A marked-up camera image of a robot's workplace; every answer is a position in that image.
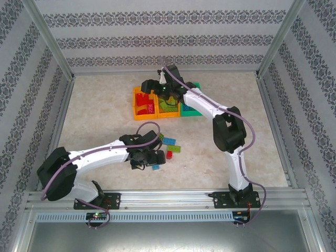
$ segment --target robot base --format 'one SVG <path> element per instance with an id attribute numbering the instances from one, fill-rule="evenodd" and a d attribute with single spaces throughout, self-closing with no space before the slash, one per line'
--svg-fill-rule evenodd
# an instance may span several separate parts
<path id="1" fill-rule="evenodd" d="M 258 192 L 253 191 L 249 184 L 243 190 L 236 191 L 229 185 L 229 192 L 213 192 L 209 194 L 213 198 L 215 208 L 260 208 L 260 198 Z"/>
<path id="2" fill-rule="evenodd" d="M 92 181 L 97 190 L 98 190 L 98 197 L 96 197 L 93 201 L 90 202 L 90 204 L 102 207 L 107 210 L 118 210 L 120 206 L 120 193 L 104 193 L 101 187 L 98 185 L 96 181 Z M 75 203 L 73 204 L 73 208 L 75 210 L 92 210 L 96 208 L 87 206 L 77 200 L 75 200 Z"/>

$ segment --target metal panel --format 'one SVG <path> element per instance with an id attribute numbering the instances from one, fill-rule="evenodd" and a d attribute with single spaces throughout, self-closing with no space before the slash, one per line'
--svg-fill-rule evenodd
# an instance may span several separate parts
<path id="1" fill-rule="evenodd" d="M 36 223 L 28 251 L 309 251 L 297 211 L 264 211 L 252 225 L 230 222 Z"/>

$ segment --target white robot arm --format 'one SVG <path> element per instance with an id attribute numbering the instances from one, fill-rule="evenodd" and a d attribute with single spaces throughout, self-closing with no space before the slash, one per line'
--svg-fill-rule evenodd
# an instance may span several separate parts
<path id="1" fill-rule="evenodd" d="M 202 94 L 203 97 L 207 97 L 204 95 L 199 88 L 192 88 L 193 91 L 197 92 L 199 95 Z M 197 96 L 195 93 L 191 91 L 187 91 L 186 94 L 183 95 L 184 104 L 186 104 L 189 107 L 192 107 L 193 109 L 200 112 L 203 116 L 208 118 L 209 120 L 213 120 L 217 115 L 223 114 L 219 108 L 229 109 L 226 106 L 220 105 L 219 103 L 216 103 L 213 101 L 217 106 L 213 106 L 208 101 L 204 100 L 203 98 L 200 98 L 200 96 Z M 232 186 L 235 190 L 240 191 L 244 188 L 248 187 L 248 182 L 244 179 L 240 168 L 239 168 L 239 160 L 238 160 L 238 153 L 244 146 L 237 147 L 233 153 L 230 153 L 228 151 L 225 151 L 226 155 L 226 161 L 228 164 L 230 177 L 229 177 L 229 184 Z M 246 166 L 244 161 L 244 153 L 241 155 L 241 162 L 244 174 L 246 174 Z"/>
<path id="2" fill-rule="evenodd" d="M 168 68 L 177 79 L 183 81 L 175 65 L 168 66 Z M 186 83 L 190 88 L 187 90 L 174 81 L 164 69 L 158 70 L 158 73 L 161 75 L 160 81 L 146 80 L 142 83 L 142 92 L 151 93 L 154 90 L 156 95 L 165 100 L 173 96 L 179 102 L 194 108 L 213 121 L 214 142 L 221 151 L 225 152 L 228 163 L 230 198 L 235 204 L 239 203 L 245 195 L 253 191 L 252 185 L 244 178 L 247 175 L 244 156 L 241 153 L 245 144 L 246 131 L 240 119 L 221 109 L 240 115 L 239 110 L 236 107 L 228 108 L 216 103 L 191 82 Z M 146 145 L 154 138 L 156 138 L 155 142 Z M 133 148 L 134 144 L 142 144 L 143 147 Z M 144 136 L 124 135 L 119 140 L 90 150 L 66 152 L 63 147 L 60 147 L 47 158 L 37 174 L 42 185 L 47 187 L 46 196 L 50 201 L 68 195 L 99 206 L 103 199 L 101 197 L 103 191 L 98 183 L 81 180 L 78 175 L 103 165 L 125 161 L 131 161 L 132 169 L 140 169 L 139 166 L 144 167 L 145 165 L 164 164 L 163 151 L 154 150 L 159 144 L 162 143 L 157 134 L 150 131 Z M 69 163 L 66 169 L 63 169 L 57 177 L 52 177 L 66 162 Z"/>

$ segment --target floor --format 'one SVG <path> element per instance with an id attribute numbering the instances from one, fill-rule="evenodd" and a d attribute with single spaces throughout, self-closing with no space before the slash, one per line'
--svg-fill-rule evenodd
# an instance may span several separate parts
<path id="1" fill-rule="evenodd" d="M 246 151 L 251 180 L 264 186 L 287 186 L 277 148 L 260 97 L 254 74 L 183 72 L 185 81 L 199 82 L 202 91 L 225 106 L 237 106 L 256 131 L 255 145 Z M 133 134 L 144 121 L 134 121 L 132 89 L 153 73 L 79 76 L 73 88 L 59 146 L 67 151 L 85 150 Z M 111 164 L 84 174 L 104 190 L 227 188 L 229 173 L 224 154 L 213 142 L 212 122 L 205 117 L 157 119 L 162 133 L 176 139 L 181 153 L 161 165 L 131 170 L 129 162 Z M 140 131 L 146 133 L 149 125 Z M 247 129 L 246 143 L 250 142 Z"/>

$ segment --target patterned wallpaper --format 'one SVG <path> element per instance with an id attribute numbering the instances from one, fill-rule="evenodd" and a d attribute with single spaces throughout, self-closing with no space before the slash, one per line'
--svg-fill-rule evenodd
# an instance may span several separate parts
<path id="1" fill-rule="evenodd" d="M 0 252 L 35 189 L 67 79 L 20 0 L 0 1 Z"/>
<path id="2" fill-rule="evenodd" d="M 336 6 L 307 1 L 264 76 L 289 160 L 336 251 Z"/>
<path id="3" fill-rule="evenodd" d="M 181 69 L 257 70 L 292 0 L 136 3 L 36 1 L 80 73 L 156 70 L 162 60 Z"/>

